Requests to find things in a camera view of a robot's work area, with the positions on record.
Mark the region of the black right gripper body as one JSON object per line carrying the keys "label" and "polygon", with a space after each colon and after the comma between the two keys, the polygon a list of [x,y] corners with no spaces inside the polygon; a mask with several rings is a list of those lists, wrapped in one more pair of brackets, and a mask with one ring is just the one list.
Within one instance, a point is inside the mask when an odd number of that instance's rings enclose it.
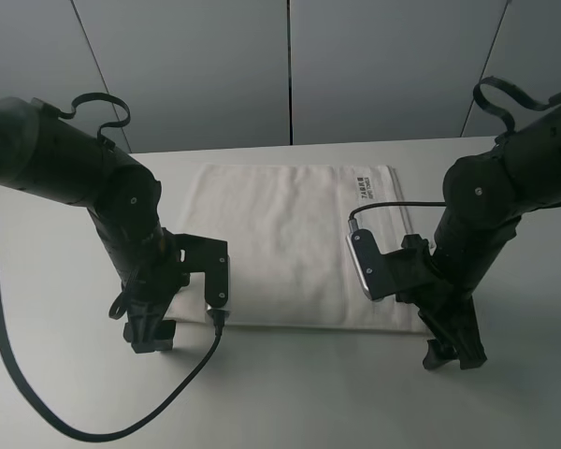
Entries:
{"label": "black right gripper body", "polygon": [[475,322],[472,296],[437,268],[427,239],[406,235],[401,248],[386,257],[398,301],[417,306],[421,315],[433,323]]}

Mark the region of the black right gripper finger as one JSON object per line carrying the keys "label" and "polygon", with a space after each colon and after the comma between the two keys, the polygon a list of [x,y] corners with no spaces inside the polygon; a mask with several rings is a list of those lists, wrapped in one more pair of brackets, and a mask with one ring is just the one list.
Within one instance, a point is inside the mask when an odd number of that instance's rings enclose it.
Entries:
{"label": "black right gripper finger", "polygon": [[476,369],[487,360],[473,303],[448,303],[441,313],[445,344],[442,364],[458,360],[460,369]]}
{"label": "black right gripper finger", "polygon": [[457,360],[457,351],[449,340],[445,329],[429,316],[423,315],[422,321],[434,336],[433,339],[427,341],[427,352],[423,359],[423,367],[426,370],[435,370]]}

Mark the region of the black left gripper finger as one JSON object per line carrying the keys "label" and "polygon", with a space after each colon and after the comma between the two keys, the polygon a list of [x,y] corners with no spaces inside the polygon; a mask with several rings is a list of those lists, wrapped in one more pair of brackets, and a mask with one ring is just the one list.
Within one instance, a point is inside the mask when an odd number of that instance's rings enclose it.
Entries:
{"label": "black left gripper finger", "polygon": [[173,340],[176,332],[174,320],[163,320],[154,331],[154,350],[170,351],[173,348]]}
{"label": "black left gripper finger", "polygon": [[153,353],[159,350],[154,335],[160,321],[159,312],[152,306],[129,308],[123,337],[136,354]]}

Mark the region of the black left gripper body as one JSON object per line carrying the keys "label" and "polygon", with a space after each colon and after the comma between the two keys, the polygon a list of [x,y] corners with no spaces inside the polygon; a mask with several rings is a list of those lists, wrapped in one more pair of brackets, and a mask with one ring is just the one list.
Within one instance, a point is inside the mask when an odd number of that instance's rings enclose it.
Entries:
{"label": "black left gripper body", "polygon": [[127,315],[129,322],[143,327],[159,327],[165,323],[165,313],[174,295],[189,284],[179,254],[169,254],[146,264],[113,259],[121,281],[121,292],[108,310],[113,320]]}

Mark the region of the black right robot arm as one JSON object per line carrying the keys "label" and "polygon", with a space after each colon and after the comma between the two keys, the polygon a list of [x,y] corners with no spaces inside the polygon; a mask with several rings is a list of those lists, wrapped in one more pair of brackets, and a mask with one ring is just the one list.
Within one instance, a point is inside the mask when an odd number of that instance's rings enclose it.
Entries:
{"label": "black right robot arm", "polygon": [[417,307],[433,335],[423,360],[427,370],[454,360],[461,369],[485,362],[472,295],[515,238],[522,216],[561,202],[561,94],[549,109],[491,151],[449,168],[434,249],[407,235],[387,256],[392,293]]}

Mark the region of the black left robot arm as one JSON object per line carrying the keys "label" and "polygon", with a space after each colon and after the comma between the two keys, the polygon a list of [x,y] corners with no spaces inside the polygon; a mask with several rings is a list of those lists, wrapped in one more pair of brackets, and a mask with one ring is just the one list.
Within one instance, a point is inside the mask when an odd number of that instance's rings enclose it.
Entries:
{"label": "black left robot arm", "polygon": [[38,99],[0,99],[0,186],[88,211],[122,285],[109,316],[127,318],[123,337],[137,354],[168,351],[165,318],[188,284],[174,234],[160,224],[162,185],[102,133]]}

